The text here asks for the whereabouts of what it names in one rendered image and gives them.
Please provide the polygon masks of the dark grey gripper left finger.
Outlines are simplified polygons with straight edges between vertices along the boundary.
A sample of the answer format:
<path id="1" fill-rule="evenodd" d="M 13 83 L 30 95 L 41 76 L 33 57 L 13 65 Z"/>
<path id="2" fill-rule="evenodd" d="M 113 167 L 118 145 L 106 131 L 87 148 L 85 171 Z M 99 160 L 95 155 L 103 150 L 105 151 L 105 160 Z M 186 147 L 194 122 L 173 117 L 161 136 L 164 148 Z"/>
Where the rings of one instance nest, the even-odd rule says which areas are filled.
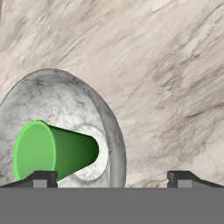
<path id="1" fill-rule="evenodd" d="M 23 188 L 57 188 L 56 171 L 35 171 L 27 178 L 9 183 L 4 187 L 23 187 Z"/>

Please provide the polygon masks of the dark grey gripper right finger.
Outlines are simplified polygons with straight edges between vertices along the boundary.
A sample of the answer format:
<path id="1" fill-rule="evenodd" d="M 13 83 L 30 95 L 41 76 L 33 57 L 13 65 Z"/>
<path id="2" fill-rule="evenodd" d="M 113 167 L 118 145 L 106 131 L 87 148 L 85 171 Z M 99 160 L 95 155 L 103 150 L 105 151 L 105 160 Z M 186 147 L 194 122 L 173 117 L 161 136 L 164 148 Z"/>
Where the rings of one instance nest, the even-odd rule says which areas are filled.
<path id="1" fill-rule="evenodd" d="M 168 188 L 224 188 L 224 185 L 201 179 L 191 171 L 168 171 L 167 172 Z"/>

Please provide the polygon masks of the green cup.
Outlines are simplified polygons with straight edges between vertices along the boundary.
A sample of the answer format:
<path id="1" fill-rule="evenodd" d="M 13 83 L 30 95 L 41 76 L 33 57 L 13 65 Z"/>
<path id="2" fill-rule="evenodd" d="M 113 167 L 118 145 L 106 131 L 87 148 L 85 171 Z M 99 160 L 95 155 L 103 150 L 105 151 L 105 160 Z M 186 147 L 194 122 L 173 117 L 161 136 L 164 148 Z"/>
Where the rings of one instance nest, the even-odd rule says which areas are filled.
<path id="1" fill-rule="evenodd" d="M 31 121 L 18 134 L 13 171 L 16 180 L 35 171 L 54 171 L 57 180 L 62 180 L 91 165 L 98 155 L 99 146 L 92 136 Z"/>

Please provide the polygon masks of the white marble bowl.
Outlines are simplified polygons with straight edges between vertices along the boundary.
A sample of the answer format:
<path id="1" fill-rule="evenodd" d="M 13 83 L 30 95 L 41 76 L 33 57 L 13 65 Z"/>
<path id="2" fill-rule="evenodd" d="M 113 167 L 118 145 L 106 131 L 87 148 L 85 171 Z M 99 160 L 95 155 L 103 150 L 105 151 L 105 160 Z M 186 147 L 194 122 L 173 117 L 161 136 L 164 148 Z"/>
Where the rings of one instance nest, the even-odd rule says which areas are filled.
<path id="1" fill-rule="evenodd" d="M 100 146 L 94 164 L 63 178 L 60 187 L 124 187 L 123 135 L 108 104 L 83 80 L 58 69 L 25 76 L 0 103 L 0 186 L 14 180 L 13 148 L 31 120 L 94 137 Z"/>

